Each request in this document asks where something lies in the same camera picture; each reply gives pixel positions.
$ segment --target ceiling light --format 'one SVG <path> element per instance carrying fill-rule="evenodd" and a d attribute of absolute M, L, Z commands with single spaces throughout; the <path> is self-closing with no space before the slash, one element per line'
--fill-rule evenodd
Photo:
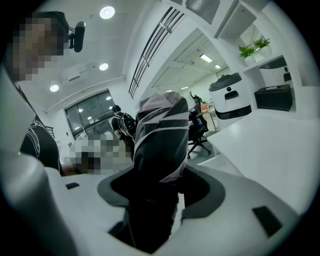
<path fill-rule="evenodd" d="M 57 84 L 51 85 L 50 86 L 50 91 L 51 92 L 56 92 L 59 90 L 59 86 Z"/>
<path fill-rule="evenodd" d="M 99 69 L 101 71 L 105 71 L 107 68 L 109 67 L 109 65 L 107 63 L 102 63 L 100 66 L 99 66 Z"/>
<path fill-rule="evenodd" d="M 201 54 L 201 55 L 200 55 L 200 58 L 203 59 L 203 60 L 205 60 L 206 62 L 212 62 L 212 59 L 209 58 L 209 57 L 208 57 L 207 55 L 205 55 L 205 54 Z"/>
<path fill-rule="evenodd" d="M 100 17 L 104 20 L 110 19 L 113 15 L 115 15 L 115 8 L 112 6 L 103 7 L 100 11 Z"/>

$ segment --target air vent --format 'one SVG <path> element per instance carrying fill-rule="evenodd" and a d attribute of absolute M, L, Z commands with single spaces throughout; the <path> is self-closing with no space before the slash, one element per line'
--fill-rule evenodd
<path fill-rule="evenodd" d="M 220 5 L 220 0 L 186 0 L 186 8 L 194 12 L 210 25 Z"/>
<path fill-rule="evenodd" d="M 175 2 L 177 3 L 178 5 L 181 5 L 182 6 L 182 2 L 183 0 L 171 0 L 172 2 Z"/>
<path fill-rule="evenodd" d="M 76 80 L 76 79 L 78 79 L 78 78 L 80 78 L 80 75 L 78 75 L 78 76 L 76 76 L 76 77 L 73 77 L 73 78 L 69 79 L 69 82 L 74 81 L 74 80 Z"/>

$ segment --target white desk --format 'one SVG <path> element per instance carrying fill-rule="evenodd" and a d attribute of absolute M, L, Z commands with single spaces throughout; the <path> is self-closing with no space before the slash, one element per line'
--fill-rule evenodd
<path fill-rule="evenodd" d="M 207 139 L 245 177 L 301 214 L 318 187 L 319 132 L 319 119 L 258 109 Z"/>
<path fill-rule="evenodd" d="M 96 223 L 105 232 L 109 231 L 115 223 L 121 222 L 125 214 L 125 208 L 111 206 L 97 192 L 100 181 L 108 176 L 81 174 L 62 177 L 64 184 L 75 182 L 80 185 L 68 190 L 71 199 L 88 219 Z"/>

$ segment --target black chair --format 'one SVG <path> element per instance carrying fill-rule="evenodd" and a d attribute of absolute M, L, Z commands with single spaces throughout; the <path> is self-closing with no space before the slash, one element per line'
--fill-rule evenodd
<path fill-rule="evenodd" d="M 208 140 L 204 137 L 204 133 L 208 132 L 207 121 L 203 117 L 203 112 L 192 111 L 189 114 L 189 121 L 192 121 L 192 125 L 189 127 L 189 141 L 192 141 L 188 145 L 193 145 L 189 150 L 187 158 L 190 159 L 190 153 L 197 147 L 200 146 L 205 149 L 208 154 L 211 154 L 211 151 L 207 149 L 203 143 Z"/>

